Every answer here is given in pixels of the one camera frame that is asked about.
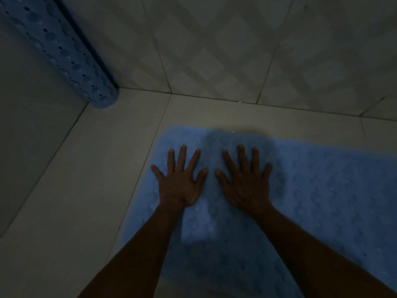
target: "blue bath mat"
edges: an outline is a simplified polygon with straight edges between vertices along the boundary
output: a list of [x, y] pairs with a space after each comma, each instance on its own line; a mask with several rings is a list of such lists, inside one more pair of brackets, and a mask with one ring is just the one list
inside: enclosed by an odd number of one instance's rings
[[[336, 252], [397, 290], [397, 160], [251, 134], [174, 128], [158, 141], [151, 163], [166, 172], [167, 152], [176, 157], [187, 145], [187, 161], [197, 149], [195, 174], [209, 174], [198, 202], [185, 210], [172, 236], [161, 271], [234, 297], [301, 297], [298, 286], [256, 223], [232, 208], [214, 170], [227, 171], [226, 148], [237, 163], [238, 144], [258, 147], [261, 169], [273, 164], [270, 199], [286, 217]], [[158, 205], [158, 183], [149, 170], [130, 205], [126, 243]]]

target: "hand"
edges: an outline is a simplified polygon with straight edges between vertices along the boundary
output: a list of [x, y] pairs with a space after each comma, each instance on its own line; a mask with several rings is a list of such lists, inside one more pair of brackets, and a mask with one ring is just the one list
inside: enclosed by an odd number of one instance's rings
[[259, 173], [259, 150], [252, 150], [252, 166], [250, 168], [243, 145], [238, 148], [240, 170], [236, 168], [227, 150], [222, 151], [223, 159], [231, 173], [229, 181], [223, 171], [215, 170], [226, 200], [234, 207], [244, 210], [249, 215], [261, 213], [271, 207], [269, 201], [269, 177], [272, 165], [268, 163], [262, 175]]
[[187, 169], [184, 170], [186, 161], [186, 145], [181, 146], [178, 162], [175, 168], [175, 152], [168, 151], [167, 176], [152, 165], [151, 169], [158, 180], [160, 204], [171, 210], [180, 211], [192, 206], [199, 198], [208, 170], [200, 170], [197, 180], [193, 180], [193, 170], [200, 159], [201, 151], [197, 149], [192, 156]]

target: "forearm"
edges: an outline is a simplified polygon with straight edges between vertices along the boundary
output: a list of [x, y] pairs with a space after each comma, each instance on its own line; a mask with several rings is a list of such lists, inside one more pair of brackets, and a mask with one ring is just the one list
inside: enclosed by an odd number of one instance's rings
[[306, 298], [397, 297], [379, 280], [293, 224], [271, 205], [252, 216]]
[[149, 220], [95, 276], [79, 298], [152, 297], [182, 209], [160, 204]]

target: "tiled floor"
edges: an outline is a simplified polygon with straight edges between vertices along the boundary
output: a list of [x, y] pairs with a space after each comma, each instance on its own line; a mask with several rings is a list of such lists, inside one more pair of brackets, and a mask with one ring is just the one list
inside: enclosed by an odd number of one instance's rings
[[0, 241], [3, 296], [77, 296], [120, 248], [152, 144], [175, 125], [397, 155], [393, 121], [121, 89], [111, 108], [88, 106]]

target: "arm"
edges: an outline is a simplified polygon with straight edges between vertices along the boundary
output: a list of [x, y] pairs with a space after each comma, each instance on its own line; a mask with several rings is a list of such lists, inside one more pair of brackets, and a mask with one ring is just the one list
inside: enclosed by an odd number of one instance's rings
[[223, 151], [232, 181], [222, 171], [215, 171], [223, 193], [231, 205], [246, 211], [260, 226], [305, 297], [397, 298], [386, 285], [293, 224], [271, 205], [271, 164], [260, 175], [258, 149], [252, 150], [252, 167], [241, 145], [238, 154], [240, 170], [229, 153]]
[[153, 297], [167, 254], [168, 244], [183, 210], [199, 198], [207, 170], [201, 170], [196, 182], [193, 170], [200, 158], [196, 150], [186, 170], [186, 145], [181, 147], [175, 168], [174, 150], [168, 153], [167, 176], [154, 165], [159, 182], [160, 204], [153, 215], [92, 279], [79, 298]]

